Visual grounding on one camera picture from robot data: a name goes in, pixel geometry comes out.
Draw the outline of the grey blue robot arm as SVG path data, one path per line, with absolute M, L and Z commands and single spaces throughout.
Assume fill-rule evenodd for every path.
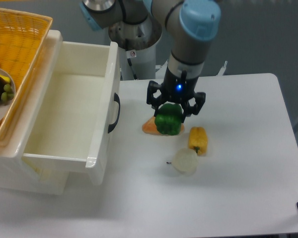
M 219 28 L 222 13 L 215 0 L 82 0 L 79 6 L 93 30 L 118 22 L 139 26 L 151 15 L 174 45 L 163 83 L 149 82 L 147 104 L 155 115 L 166 102 L 180 104 L 183 119 L 200 112 L 206 94 L 194 89 Z

